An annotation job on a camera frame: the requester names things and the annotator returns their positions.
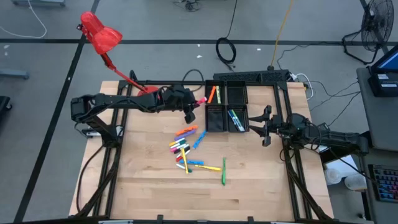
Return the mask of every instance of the keyboard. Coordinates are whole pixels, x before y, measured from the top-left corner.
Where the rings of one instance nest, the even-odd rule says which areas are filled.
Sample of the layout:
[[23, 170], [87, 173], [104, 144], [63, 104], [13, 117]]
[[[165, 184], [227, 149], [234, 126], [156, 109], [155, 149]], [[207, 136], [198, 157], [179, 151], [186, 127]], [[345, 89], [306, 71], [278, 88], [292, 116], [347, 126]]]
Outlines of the keyboard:
[[382, 202], [398, 203], [398, 167], [369, 165], [376, 199]]
[[290, 77], [288, 70], [256, 71], [256, 72], [228, 72], [216, 73], [214, 80], [247, 81], [247, 82], [286, 82]]

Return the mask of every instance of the white container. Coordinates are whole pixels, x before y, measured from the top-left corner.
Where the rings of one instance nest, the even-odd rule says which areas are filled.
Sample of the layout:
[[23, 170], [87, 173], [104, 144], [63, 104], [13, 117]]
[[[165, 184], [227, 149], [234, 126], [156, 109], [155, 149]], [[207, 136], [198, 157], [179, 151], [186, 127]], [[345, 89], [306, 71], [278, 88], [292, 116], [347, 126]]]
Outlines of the white container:
[[364, 190], [368, 188], [366, 186], [366, 179], [361, 174], [355, 174], [346, 177], [344, 183], [350, 190]]
[[338, 184], [341, 181], [340, 172], [336, 169], [327, 169], [324, 171], [327, 185]]

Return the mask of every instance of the black tray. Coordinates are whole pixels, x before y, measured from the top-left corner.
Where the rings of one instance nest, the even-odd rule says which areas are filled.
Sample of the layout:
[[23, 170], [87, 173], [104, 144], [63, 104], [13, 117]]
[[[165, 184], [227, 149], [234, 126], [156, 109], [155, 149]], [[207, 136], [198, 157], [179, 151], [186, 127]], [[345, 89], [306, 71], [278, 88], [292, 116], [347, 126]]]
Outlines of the black tray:
[[240, 131], [234, 124], [232, 118], [228, 114], [229, 110], [234, 110], [236, 116], [239, 118], [243, 128], [245, 131], [249, 131], [249, 116], [248, 116], [248, 107], [246, 105], [236, 105], [236, 106], [227, 106], [227, 117], [228, 117], [228, 131], [231, 133], [243, 133]]
[[225, 132], [227, 130], [226, 108], [224, 105], [206, 105], [206, 131]]
[[206, 80], [205, 84], [205, 96], [207, 100], [209, 100], [210, 94], [211, 94], [211, 89], [213, 86], [219, 86], [220, 87], [220, 97], [221, 97], [221, 104], [217, 102], [217, 91], [215, 91], [213, 99], [211, 100], [210, 105], [224, 105], [225, 104], [225, 82], [224, 81], [219, 81], [219, 80]]
[[227, 81], [226, 92], [229, 105], [246, 105], [248, 103], [248, 90], [245, 81]]

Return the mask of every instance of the red lamp shade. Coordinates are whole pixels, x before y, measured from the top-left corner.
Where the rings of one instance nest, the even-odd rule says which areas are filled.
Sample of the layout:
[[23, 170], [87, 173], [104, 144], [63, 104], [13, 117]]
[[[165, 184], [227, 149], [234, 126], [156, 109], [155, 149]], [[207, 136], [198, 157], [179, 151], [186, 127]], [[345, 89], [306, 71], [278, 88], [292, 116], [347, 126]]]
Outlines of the red lamp shade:
[[117, 30], [104, 26], [92, 12], [84, 12], [80, 20], [83, 25], [82, 31], [93, 44], [97, 54], [102, 55], [110, 51], [123, 37]]

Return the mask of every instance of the orange marker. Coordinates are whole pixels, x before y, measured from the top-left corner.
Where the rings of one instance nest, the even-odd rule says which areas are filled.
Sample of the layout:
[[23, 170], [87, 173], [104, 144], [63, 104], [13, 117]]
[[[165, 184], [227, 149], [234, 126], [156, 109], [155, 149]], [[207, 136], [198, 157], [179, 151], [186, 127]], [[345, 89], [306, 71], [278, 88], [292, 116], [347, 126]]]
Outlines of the orange marker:
[[216, 91], [216, 86], [213, 86], [213, 88], [211, 89], [211, 93], [210, 93], [209, 100], [207, 101], [207, 103], [211, 103], [211, 100], [213, 99], [215, 91]]
[[185, 128], [184, 130], [177, 131], [177, 132], [175, 133], [175, 135], [176, 135], [176, 136], [179, 136], [179, 135], [181, 135], [181, 134], [187, 133], [187, 132], [192, 131], [192, 130], [197, 129], [197, 128], [198, 128], [197, 125], [190, 126], [189, 128]]

